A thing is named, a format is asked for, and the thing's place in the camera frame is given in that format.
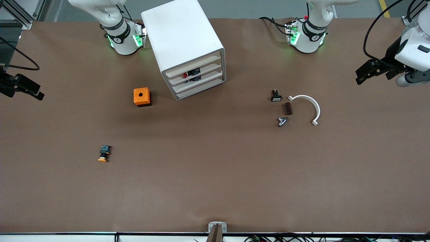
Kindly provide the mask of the yellow mushroom push button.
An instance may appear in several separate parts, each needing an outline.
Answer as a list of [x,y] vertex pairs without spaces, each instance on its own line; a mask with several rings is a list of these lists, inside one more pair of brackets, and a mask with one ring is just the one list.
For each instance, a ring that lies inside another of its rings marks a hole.
[[109,145],[102,145],[100,149],[100,156],[98,158],[98,161],[100,162],[108,162],[109,161],[109,155],[111,154],[112,147]]

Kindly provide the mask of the white curved plastic bracket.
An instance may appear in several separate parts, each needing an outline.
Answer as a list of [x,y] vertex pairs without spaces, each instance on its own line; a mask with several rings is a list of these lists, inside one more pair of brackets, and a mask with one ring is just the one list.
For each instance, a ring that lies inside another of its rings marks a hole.
[[296,95],[296,96],[291,96],[290,95],[290,96],[288,96],[288,100],[291,101],[291,102],[294,101],[294,100],[296,100],[296,99],[307,100],[307,101],[309,101],[314,106],[314,108],[316,110],[316,116],[311,121],[311,123],[313,124],[313,126],[317,126],[318,125],[318,119],[320,118],[320,115],[321,115],[321,108],[320,108],[320,105],[318,104],[318,102],[314,98],[312,98],[312,97],[310,97],[308,95]]

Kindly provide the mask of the orange button enclosure box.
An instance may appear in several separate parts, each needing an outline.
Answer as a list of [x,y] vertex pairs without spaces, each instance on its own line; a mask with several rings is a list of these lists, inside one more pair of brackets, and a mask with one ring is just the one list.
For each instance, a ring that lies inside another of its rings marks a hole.
[[152,93],[147,87],[134,89],[133,102],[138,107],[152,106]]

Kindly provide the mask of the white drawer cabinet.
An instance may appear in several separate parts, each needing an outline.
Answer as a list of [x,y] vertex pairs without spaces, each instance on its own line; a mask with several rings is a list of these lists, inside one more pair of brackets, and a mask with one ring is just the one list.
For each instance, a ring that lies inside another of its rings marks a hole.
[[[159,70],[176,100],[227,81],[225,49],[198,0],[173,0],[141,13]],[[184,78],[183,73],[200,68]],[[197,82],[187,82],[201,76]]]

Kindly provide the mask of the white table edge rail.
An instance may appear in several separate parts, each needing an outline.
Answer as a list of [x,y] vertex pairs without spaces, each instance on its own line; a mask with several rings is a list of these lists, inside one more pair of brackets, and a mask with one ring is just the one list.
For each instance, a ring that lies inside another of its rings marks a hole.
[[[0,242],[206,242],[208,232],[0,233]],[[426,233],[228,232],[224,242],[430,242]]]

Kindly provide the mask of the grey metal mount bracket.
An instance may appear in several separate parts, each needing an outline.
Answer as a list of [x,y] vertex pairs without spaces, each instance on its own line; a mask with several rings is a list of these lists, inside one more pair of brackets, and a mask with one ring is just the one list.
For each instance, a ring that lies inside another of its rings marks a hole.
[[225,233],[227,233],[227,223],[221,221],[210,222],[206,242],[224,242]]

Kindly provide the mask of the aluminium profile frame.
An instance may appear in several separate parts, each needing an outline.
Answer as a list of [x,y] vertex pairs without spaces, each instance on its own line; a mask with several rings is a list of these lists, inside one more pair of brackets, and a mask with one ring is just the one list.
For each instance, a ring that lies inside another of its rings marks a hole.
[[0,27],[31,29],[47,0],[0,0]]

